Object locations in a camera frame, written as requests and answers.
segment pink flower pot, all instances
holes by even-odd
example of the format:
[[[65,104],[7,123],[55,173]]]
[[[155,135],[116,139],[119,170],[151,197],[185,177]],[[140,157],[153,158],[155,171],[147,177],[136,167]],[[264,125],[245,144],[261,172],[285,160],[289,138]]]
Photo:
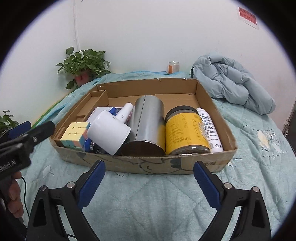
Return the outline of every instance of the pink flower pot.
[[[74,76],[74,78],[76,80],[78,87],[80,87],[89,82],[89,71],[83,71],[80,75]]]

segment white wall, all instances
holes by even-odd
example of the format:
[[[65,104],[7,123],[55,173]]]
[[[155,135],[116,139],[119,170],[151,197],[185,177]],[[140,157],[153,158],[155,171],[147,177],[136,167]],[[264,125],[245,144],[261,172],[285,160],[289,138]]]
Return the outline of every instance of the white wall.
[[[69,93],[55,65],[67,48],[76,47],[73,10],[73,0],[53,5],[15,43],[0,73],[0,112],[10,110],[15,120],[33,123]]]
[[[35,121],[65,96],[67,83],[55,64],[70,46],[105,50],[115,73],[165,71],[172,60],[189,73],[200,55],[218,51],[243,64],[271,94],[277,107],[270,116],[282,129],[295,102],[294,70],[260,21],[257,30],[238,20],[237,6],[230,0],[61,1],[11,51],[0,73],[0,111]]]
[[[230,0],[75,1],[78,45],[105,50],[111,71],[165,71],[179,61],[190,73],[210,51],[238,60],[275,99],[270,116],[282,129],[294,106],[294,70],[269,30],[237,17]]]

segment white cylindrical device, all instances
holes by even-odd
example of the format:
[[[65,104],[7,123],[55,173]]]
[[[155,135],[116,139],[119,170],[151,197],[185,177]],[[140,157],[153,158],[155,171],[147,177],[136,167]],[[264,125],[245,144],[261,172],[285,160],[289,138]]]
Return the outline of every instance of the white cylindrical device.
[[[121,123],[125,123],[132,110],[133,110],[133,104],[126,103],[115,117],[119,119]]]
[[[216,131],[216,128],[214,126],[214,123],[212,122],[212,119],[209,113],[199,107],[196,110],[202,120],[202,125],[205,130],[205,136],[209,142],[211,152],[224,151],[220,138],[218,136],[218,133]]]
[[[108,111],[102,111],[87,130],[87,137],[110,155],[114,155],[131,129]]]

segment plastic jar with yellow label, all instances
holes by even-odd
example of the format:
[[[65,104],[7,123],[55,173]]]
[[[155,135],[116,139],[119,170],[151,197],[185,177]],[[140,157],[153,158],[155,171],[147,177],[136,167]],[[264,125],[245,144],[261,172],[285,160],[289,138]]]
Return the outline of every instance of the plastic jar with yellow label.
[[[196,109],[181,105],[167,113],[165,117],[165,149],[167,155],[210,152],[202,121]]]

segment black lid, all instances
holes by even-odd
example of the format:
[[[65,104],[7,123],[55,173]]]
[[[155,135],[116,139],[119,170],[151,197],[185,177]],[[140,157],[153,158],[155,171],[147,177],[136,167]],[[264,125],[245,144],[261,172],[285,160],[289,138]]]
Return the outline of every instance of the black lid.
[[[165,123],[167,122],[167,119],[168,117],[173,114],[174,112],[178,111],[178,110],[192,110],[194,111],[195,113],[198,114],[197,110],[194,109],[193,107],[191,106],[188,106],[188,105],[180,105],[180,106],[177,106],[177,107],[174,107],[173,109],[171,109],[165,116]]]

